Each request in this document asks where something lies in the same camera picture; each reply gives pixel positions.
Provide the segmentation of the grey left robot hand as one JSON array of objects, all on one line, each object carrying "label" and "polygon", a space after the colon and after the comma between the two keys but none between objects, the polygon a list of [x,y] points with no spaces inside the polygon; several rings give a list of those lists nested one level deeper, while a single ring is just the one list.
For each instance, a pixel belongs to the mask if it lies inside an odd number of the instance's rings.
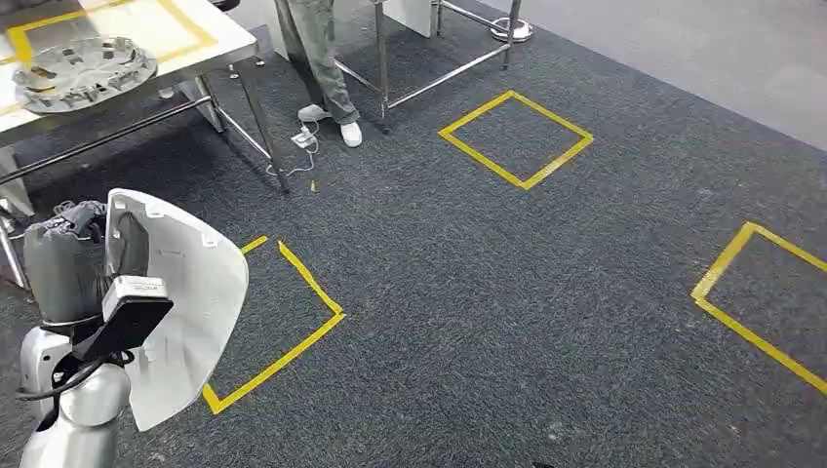
[{"label": "grey left robot hand", "polygon": [[26,229],[25,272],[45,325],[92,321],[115,278],[147,273],[149,235],[137,218],[116,217],[119,237],[110,246],[106,227],[107,206],[83,201]]}]

